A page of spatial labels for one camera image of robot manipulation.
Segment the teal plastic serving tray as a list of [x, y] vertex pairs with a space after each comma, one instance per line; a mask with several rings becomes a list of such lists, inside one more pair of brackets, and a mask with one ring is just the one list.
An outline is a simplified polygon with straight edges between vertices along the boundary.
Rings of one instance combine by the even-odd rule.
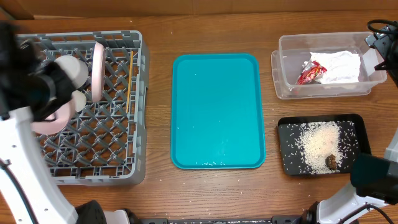
[[172, 69], [170, 157], [185, 170], [256, 169], [266, 159], [257, 59], [186, 54]]

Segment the white cup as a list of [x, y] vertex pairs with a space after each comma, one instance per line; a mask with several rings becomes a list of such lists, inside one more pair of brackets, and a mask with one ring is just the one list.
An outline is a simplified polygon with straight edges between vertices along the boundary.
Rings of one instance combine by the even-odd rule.
[[79, 90], [75, 90], [72, 93], [72, 99], [75, 104], [75, 111], [80, 112], [86, 105], [86, 96]]

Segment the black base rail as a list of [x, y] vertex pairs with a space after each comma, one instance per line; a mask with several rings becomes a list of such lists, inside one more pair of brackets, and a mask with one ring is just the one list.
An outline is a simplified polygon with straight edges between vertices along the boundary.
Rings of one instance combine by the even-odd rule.
[[302, 217], [273, 216], [271, 218], [235, 218], [235, 219], [180, 219], [169, 220], [167, 218], [136, 218], [135, 224], [299, 224], [303, 223]]

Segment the clear plastic bin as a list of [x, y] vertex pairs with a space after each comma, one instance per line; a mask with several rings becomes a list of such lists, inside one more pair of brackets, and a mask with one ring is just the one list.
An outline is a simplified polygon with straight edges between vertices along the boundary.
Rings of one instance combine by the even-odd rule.
[[[277, 97], [289, 100], [369, 94], [372, 87], [387, 80], [387, 72], [374, 69], [382, 62], [382, 57], [365, 43], [365, 38], [370, 35], [370, 32], [283, 35], [279, 39], [279, 48], [271, 54]], [[312, 53], [333, 54], [342, 51], [359, 56], [361, 65], [357, 82], [296, 84]]]

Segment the red snack wrapper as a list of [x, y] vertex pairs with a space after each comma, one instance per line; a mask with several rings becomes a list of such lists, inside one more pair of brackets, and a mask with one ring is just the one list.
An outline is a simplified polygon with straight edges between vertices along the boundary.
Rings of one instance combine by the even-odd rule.
[[320, 65], [317, 61], [309, 61], [304, 67], [302, 73], [298, 77], [296, 84], [304, 85], [312, 82], [316, 77], [323, 75], [327, 69]]

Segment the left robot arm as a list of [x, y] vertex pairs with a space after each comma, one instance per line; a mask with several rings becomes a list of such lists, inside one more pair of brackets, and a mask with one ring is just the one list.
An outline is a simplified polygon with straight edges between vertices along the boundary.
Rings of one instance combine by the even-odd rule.
[[15, 28], [1, 23], [1, 193], [18, 223], [133, 223], [128, 210], [105, 211], [97, 201], [74, 207], [41, 158], [36, 134], [61, 131], [86, 103], [81, 88], [93, 82], [101, 98], [104, 53], [95, 63], [62, 56], [43, 64], [33, 42], [18, 42]]

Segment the wooden chopstick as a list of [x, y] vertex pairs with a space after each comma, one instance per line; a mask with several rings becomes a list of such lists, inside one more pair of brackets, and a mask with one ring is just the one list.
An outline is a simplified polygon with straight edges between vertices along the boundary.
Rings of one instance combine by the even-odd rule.
[[129, 104], [131, 97], [131, 80], [133, 75], [133, 63], [134, 63], [134, 51], [130, 52], [130, 63], [129, 63], [129, 77], [128, 77], [128, 86], [127, 86], [127, 100], [126, 100], [126, 113], [129, 114]]

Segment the grey plastic dish rack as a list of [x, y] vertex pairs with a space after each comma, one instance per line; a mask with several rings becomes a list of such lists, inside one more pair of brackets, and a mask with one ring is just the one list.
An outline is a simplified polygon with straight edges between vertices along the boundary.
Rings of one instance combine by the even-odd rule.
[[[91, 82], [81, 88], [86, 105], [56, 134], [36, 136], [58, 185], [139, 184], [145, 177], [145, 106], [150, 52], [136, 30], [19, 34], [40, 50], [44, 63], [71, 55], [92, 68], [95, 43], [106, 51], [102, 99], [92, 101]], [[129, 114], [130, 52], [134, 51]]]

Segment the large white plate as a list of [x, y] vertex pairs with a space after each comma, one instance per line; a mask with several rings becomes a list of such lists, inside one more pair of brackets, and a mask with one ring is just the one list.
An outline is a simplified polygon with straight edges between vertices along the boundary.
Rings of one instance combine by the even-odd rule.
[[106, 51], [102, 44], [95, 43], [91, 70], [91, 94], [94, 103], [102, 99], [104, 88]]

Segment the small white plate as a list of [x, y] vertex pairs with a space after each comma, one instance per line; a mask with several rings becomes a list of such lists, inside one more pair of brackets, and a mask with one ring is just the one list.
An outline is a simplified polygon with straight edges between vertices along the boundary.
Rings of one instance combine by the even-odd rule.
[[56, 134], [68, 124], [74, 114], [75, 102], [70, 100], [49, 116], [49, 118], [54, 118], [53, 121], [33, 122], [30, 126], [38, 134]]

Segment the white napkin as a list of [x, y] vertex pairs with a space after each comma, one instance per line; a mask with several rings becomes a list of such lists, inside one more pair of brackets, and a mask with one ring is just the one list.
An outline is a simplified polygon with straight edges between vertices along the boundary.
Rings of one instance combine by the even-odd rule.
[[326, 72], [318, 75], [315, 81], [321, 84], [359, 82], [360, 56], [347, 50], [335, 53], [311, 52], [311, 61], [318, 62]]

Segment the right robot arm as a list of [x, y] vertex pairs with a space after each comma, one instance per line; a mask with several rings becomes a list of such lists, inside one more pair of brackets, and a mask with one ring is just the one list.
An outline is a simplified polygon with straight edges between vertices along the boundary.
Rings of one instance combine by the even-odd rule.
[[[373, 20], [368, 23], [373, 33], [365, 38], [369, 48], [381, 56], [373, 63], [374, 72], [388, 73], [397, 83], [397, 22]], [[384, 157], [363, 154], [354, 162], [350, 183], [332, 197], [315, 202], [292, 223], [352, 223], [370, 210], [378, 211], [388, 223], [392, 220], [381, 209], [397, 204], [397, 135], [386, 148]]]

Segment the grey round bowl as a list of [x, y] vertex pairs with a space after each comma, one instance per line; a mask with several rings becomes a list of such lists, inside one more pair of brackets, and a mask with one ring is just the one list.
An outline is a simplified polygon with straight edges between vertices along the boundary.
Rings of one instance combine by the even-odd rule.
[[86, 83], [89, 71], [85, 62], [71, 55], [63, 55], [55, 59], [55, 63], [64, 70], [76, 89], [81, 88]]

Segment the brown food scrap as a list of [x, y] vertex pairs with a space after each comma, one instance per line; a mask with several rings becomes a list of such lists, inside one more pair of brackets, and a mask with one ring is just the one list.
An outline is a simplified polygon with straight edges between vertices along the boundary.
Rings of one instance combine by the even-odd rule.
[[336, 157], [333, 154], [326, 157], [325, 163], [330, 170], [336, 170]]

